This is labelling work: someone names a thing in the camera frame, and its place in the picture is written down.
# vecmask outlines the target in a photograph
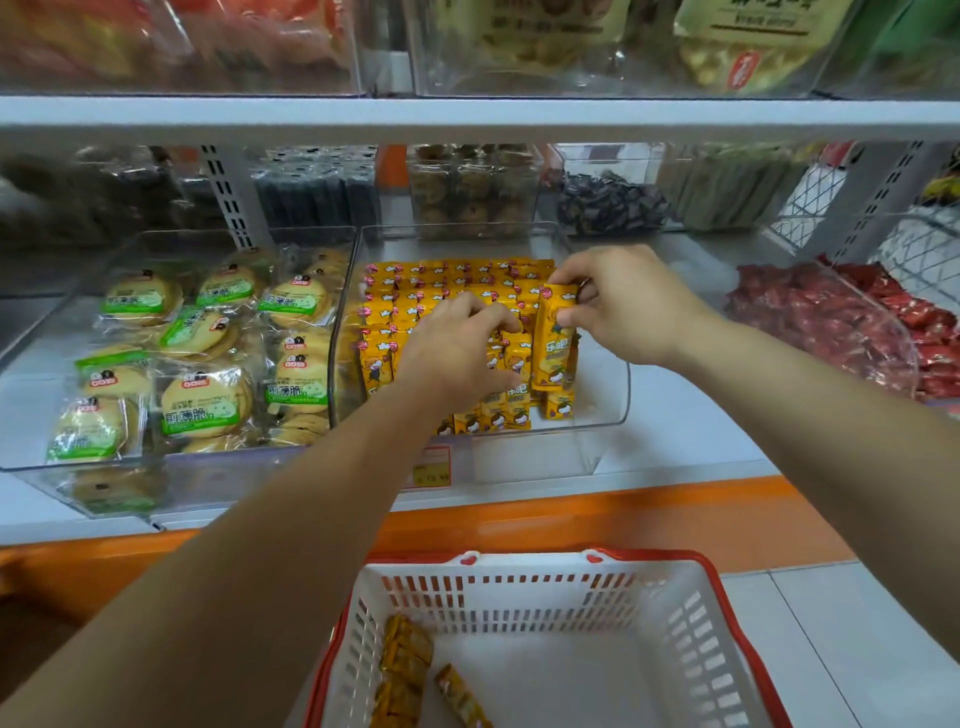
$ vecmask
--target price tag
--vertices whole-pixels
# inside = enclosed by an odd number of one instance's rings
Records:
[[[423,451],[420,462],[414,466],[413,488],[445,488],[450,485],[450,448],[432,446]]]

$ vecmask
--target hand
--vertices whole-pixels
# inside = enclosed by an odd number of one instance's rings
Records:
[[[557,323],[580,327],[634,364],[678,366],[684,344],[702,325],[722,319],[646,245],[602,246],[569,257],[551,283],[592,279],[579,305],[561,309]]]
[[[441,301],[410,334],[398,384],[409,382],[446,414],[468,412],[494,392],[516,389],[516,372],[487,368],[487,339],[495,328],[516,333],[520,320],[503,303],[486,305],[469,292]]]

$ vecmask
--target wire basket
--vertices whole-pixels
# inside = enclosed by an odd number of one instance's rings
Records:
[[[433,633],[498,728],[790,725],[693,551],[411,555],[368,563],[334,631],[306,728],[370,725],[387,618]],[[424,688],[420,726],[453,725]]]

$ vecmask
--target green label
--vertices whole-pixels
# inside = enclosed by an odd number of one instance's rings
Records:
[[[116,367],[120,364],[130,364],[132,362],[147,360],[147,353],[142,349],[134,349],[129,352],[111,353],[106,356],[89,356],[86,359],[77,359],[74,366],[81,372],[86,369],[102,369],[104,367]]]
[[[327,404],[326,386],[318,379],[305,384],[268,384],[270,404]]]
[[[177,317],[177,320],[160,337],[160,346],[169,347],[192,339],[196,333],[193,330],[194,326],[197,325],[203,315],[204,310],[198,306],[184,306],[180,310],[180,316]]]
[[[176,435],[195,429],[233,427],[240,422],[240,411],[232,401],[221,400],[209,407],[193,407],[163,414],[163,434]]]
[[[278,311],[280,313],[313,314],[317,311],[317,297],[310,294],[300,296],[280,296],[268,293],[260,302],[261,311]]]
[[[246,279],[235,280],[232,283],[221,283],[219,285],[205,288],[197,296],[197,303],[200,305],[212,305],[215,303],[229,303],[239,299],[246,299],[253,293],[253,284]]]
[[[107,296],[100,310],[104,313],[162,313],[163,296],[159,291],[130,296]]]

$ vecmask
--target cracker package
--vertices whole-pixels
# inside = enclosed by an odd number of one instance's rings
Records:
[[[557,324],[557,312],[576,304],[576,285],[544,285],[540,290],[532,359],[531,387],[535,390],[559,392],[564,388],[566,362],[576,329]]]

